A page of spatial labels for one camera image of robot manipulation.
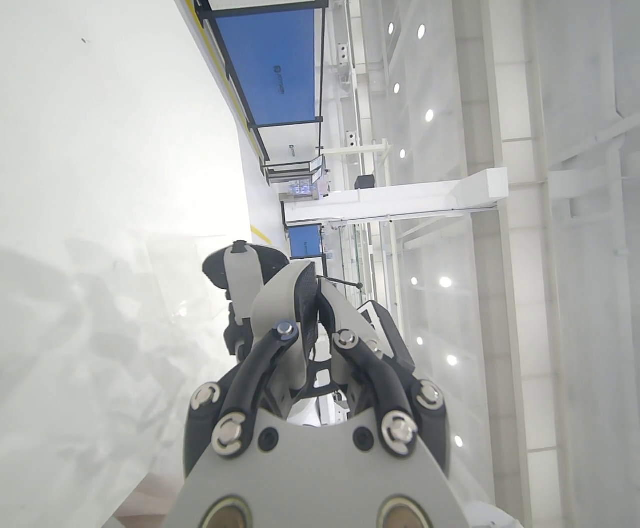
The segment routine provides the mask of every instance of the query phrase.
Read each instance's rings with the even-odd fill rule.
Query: floor
[[[173,1],[3,3],[0,44],[0,511],[101,526],[179,477],[188,398],[234,364],[201,263],[282,245],[279,206]]]

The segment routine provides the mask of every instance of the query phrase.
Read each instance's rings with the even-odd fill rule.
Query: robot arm
[[[209,257],[223,269],[210,267],[207,276],[228,289],[244,326],[237,334],[250,328],[252,346],[191,398],[187,478],[163,527],[468,528],[447,482],[444,399],[413,375],[388,312],[370,305],[363,315],[310,263],[284,264],[267,278],[257,268],[264,272],[265,253],[243,244]],[[247,253],[253,264],[236,266],[234,255],[249,262]],[[256,279],[246,281],[254,293],[241,292],[242,273]],[[332,354],[320,366],[310,359],[318,321]],[[320,388],[319,368],[331,374]],[[296,402],[337,389],[348,400],[346,422],[286,421]]]

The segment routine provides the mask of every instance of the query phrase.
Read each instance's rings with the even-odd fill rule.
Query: blue panel
[[[322,253],[320,226],[301,225],[289,228],[292,257],[308,257]]]
[[[255,124],[316,118],[314,12],[217,19]]]

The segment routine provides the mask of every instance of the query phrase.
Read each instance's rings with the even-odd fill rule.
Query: logo
[[[280,66],[274,66],[273,73],[276,74],[276,79],[278,79],[278,91],[280,92],[280,95],[284,95],[284,80],[282,79],[282,68]]]

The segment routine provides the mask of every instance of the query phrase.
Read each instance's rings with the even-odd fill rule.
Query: yellow floor stripe
[[[273,246],[273,242],[271,242],[269,237],[265,235],[262,231],[260,231],[257,227],[251,226],[251,232],[254,235],[256,235],[258,238],[261,238],[262,240],[267,242],[268,245]]]
[[[231,87],[231,84],[229,84],[229,81],[227,79],[227,74],[223,70],[222,65],[220,64],[220,62],[218,61],[218,58],[216,57],[216,53],[213,51],[213,46],[211,45],[211,43],[209,42],[209,39],[207,38],[207,33],[205,33],[204,28],[202,27],[202,25],[200,23],[200,19],[198,18],[198,15],[196,14],[196,10],[195,10],[195,7],[194,7],[193,0],[183,0],[183,1],[187,5],[187,7],[189,8],[189,11],[191,12],[191,16],[192,16],[193,20],[196,23],[196,27],[198,28],[198,30],[200,32],[200,35],[202,36],[202,39],[204,40],[204,43],[207,45],[207,49],[209,50],[209,55],[211,55],[211,59],[213,60],[213,63],[215,65],[216,69],[218,70],[218,74],[220,75],[220,78],[222,79],[222,82],[225,83],[225,88],[227,89],[227,92],[228,92],[229,96],[231,97],[231,101],[233,101],[234,106],[236,107],[237,115],[240,118],[241,123],[243,124],[244,131],[247,133],[247,136],[249,137],[249,141],[251,141],[251,144],[252,144],[253,150],[255,152],[255,155],[258,157],[258,159],[260,159],[260,147],[258,147],[258,144],[255,141],[255,138],[253,137],[253,134],[250,132],[249,127],[247,126],[246,119],[244,119],[244,117],[243,117],[244,116],[244,112],[242,110],[242,107],[240,106],[240,102],[236,98],[236,95],[234,94],[233,88]]]

